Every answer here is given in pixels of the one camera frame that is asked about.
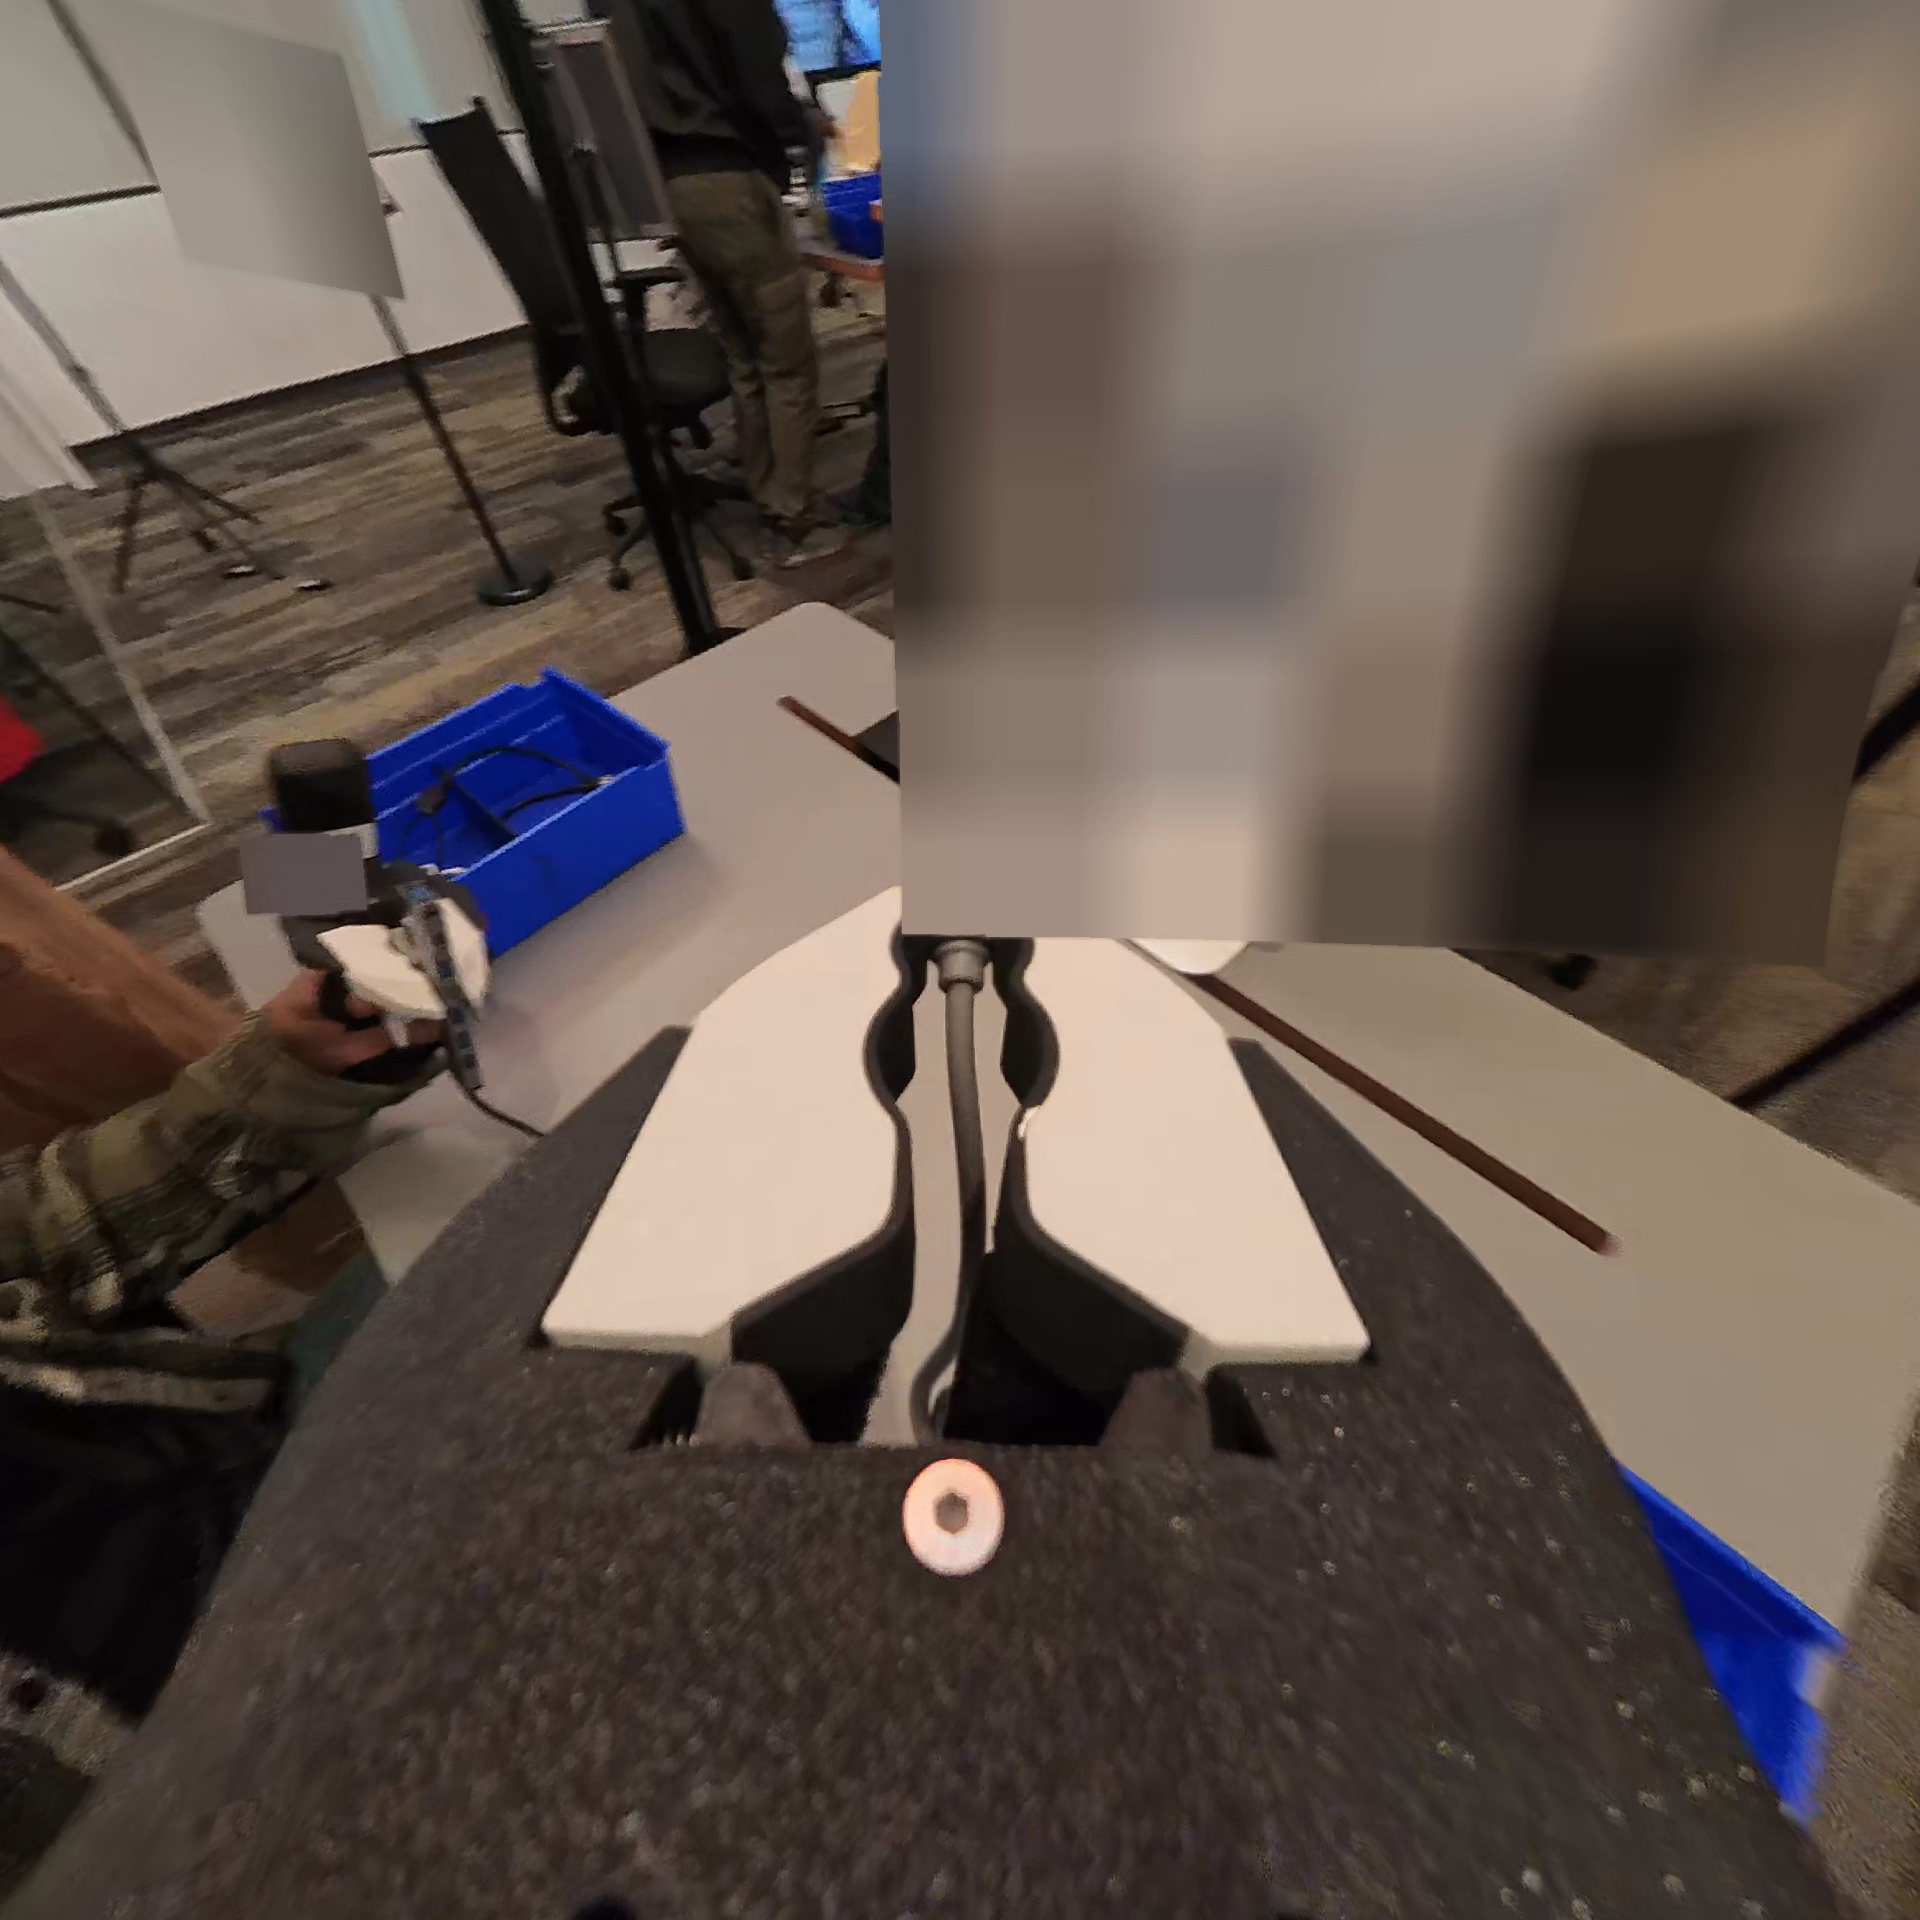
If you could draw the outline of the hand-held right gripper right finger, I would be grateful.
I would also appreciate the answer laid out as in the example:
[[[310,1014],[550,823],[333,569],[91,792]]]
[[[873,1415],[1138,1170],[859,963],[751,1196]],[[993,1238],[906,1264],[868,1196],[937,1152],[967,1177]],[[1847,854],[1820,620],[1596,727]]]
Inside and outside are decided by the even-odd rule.
[[[1261,1050],[1127,944],[1002,939],[990,966],[1014,1115],[949,1436],[1094,1443],[1146,1375],[1365,1360]]]

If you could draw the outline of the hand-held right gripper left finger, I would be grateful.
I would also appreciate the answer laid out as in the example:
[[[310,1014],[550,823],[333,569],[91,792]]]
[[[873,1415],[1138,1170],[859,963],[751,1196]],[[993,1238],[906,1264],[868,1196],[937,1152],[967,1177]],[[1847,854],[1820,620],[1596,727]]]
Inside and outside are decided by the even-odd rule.
[[[876,1376],[916,1264],[900,914],[892,886],[699,1014],[543,1310],[550,1346],[757,1362],[795,1402]]]

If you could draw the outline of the dark multiport USB hub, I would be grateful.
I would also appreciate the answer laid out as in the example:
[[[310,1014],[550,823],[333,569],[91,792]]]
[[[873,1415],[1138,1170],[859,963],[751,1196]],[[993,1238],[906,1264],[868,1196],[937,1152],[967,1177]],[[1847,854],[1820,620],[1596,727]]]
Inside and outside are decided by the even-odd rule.
[[[404,890],[404,897],[409,900],[404,924],[420,954],[418,968],[429,978],[433,991],[439,999],[443,1050],[454,1086],[467,1097],[467,1103],[484,1119],[513,1130],[521,1139],[541,1140],[543,1130],[500,1111],[484,1094],[484,1074],[473,1038],[473,998],[465,985],[451,939],[453,919],[447,916],[447,913],[453,908],[453,900],[434,895],[423,883],[409,886]]]

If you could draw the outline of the blue plastic bin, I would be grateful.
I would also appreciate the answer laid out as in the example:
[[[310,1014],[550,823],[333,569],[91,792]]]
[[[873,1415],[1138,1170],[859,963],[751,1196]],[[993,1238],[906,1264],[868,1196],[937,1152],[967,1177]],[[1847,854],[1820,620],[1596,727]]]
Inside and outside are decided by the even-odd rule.
[[[1810,1826],[1829,1742],[1825,1696],[1843,1632],[1639,1474],[1621,1478],[1718,1696],[1783,1811]]]
[[[465,888],[494,959],[684,834],[666,742],[549,668],[367,756],[375,850]]]

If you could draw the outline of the person's left forearm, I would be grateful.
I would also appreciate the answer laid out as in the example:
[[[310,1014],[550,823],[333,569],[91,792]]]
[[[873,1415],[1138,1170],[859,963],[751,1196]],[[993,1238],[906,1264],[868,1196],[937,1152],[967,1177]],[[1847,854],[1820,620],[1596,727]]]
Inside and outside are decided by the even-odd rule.
[[[402,1062],[395,1084],[317,1072],[254,1016],[167,1090],[6,1154],[4,1360],[83,1368],[172,1334],[179,1286],[441,1068],[434,1047]]]

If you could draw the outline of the person's left hand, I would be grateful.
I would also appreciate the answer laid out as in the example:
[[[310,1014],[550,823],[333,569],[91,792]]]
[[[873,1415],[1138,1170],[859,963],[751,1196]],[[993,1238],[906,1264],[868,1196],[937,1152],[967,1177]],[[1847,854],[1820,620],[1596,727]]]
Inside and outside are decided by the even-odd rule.
[[[445,1068],[443,1025],[389,1016],[339,972],[300,972],[266,1003],[261,1025],[300,1066],[357,1086],[423,1084]]]

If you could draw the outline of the wooden cabinet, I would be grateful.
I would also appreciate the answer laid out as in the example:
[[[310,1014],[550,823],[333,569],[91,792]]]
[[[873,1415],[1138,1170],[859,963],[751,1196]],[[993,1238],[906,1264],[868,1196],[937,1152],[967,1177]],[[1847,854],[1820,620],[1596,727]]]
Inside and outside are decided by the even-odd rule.
[[[161,1094],[237,1014],[3,854],[3,1148],[45,1145]],[[367,1243],[337,1185],[297,1198],[175,1296],[209,1334],[287,1323]]]

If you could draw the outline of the round-base light stand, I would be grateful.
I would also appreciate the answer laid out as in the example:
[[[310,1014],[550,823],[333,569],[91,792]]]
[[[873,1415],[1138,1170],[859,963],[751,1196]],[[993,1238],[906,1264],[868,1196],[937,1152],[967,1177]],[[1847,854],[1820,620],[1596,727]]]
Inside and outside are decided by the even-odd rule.
[[[441,406],[428,383],[423,363],[415,360],[414,348],[406,343],[402,327],[393,314],[393,304],[385,295],[370,295],[367,304],[375,314],[375,322],[381,330],[386,345],[391,348],[391,360],[395,371],[399,374],[402,386],[414,398],[414,406],[423,418],[423,426],[439,448],[443,466],[457,490],[467,514],[471,516],[473,528],[483,538],[483,545],[489,554],[491,567],[476,578],[473,595],[484,609],[521,609],[539,596],[543,596],[554,586],[554,571],[549,567],[539,567],[533,562],[521,562],[513,555],[506,547],[494,514],[473,482],[473,474],[453,440],[447,423],[443,418]]]

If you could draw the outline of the black tripod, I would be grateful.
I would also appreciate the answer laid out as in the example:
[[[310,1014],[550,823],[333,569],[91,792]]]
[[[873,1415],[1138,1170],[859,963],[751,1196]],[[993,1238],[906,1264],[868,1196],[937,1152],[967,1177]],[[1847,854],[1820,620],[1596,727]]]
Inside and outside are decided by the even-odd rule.
[[[269,560],[254,539],[263,520],[251,508],[169,465],[133,427],[110,432],[93,454],[102,457],[101,472],[113,468],[118,482],[121,503],[113,521],[114,596],[130,595],[138,545],[151,506],[173,508],[180,534],[228,583],[269,582],[300,595],[331,590],[331,582],[309,566],[293,562],[286,567]]]

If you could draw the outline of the black metal pole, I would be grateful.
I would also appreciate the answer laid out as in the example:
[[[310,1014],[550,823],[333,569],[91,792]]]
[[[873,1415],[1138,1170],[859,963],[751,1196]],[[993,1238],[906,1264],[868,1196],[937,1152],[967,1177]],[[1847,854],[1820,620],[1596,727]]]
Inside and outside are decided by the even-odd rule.
[[[585,368],[626,456],[685,657],[705,657],[735,632],[714,610],[682,474],[658,432],[650,378],[635,356],[626,322],[615,319],[607,302],[602,263],[591,247],[594,228],[588,219],[583,164],[570,155],[541,75],[535,30],[521,9],[514,3],[476,3],[473,8],[484,22],[495,72],[513,96],[539,178],[543,217],[567,281]]]

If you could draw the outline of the black office chair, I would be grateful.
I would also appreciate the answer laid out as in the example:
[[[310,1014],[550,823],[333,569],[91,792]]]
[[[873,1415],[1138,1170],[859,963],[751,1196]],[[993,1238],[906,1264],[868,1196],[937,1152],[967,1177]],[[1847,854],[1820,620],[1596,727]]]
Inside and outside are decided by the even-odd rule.
[[[489,105],[478,98],[467,112],[420,124],[418,132],[519,302],[530,332],[546,426],[564,441],[613,438],[613,415],[588,371],[583,324],[543,206],[499,132]],[[707,327],[654,327],[647,311],[654,288],[682,281],[676,268],[615,270],[607,310],[634,350],[662,432],[685,434],[698,451],[708,451],[708,411],[729,398],[722,348]]]

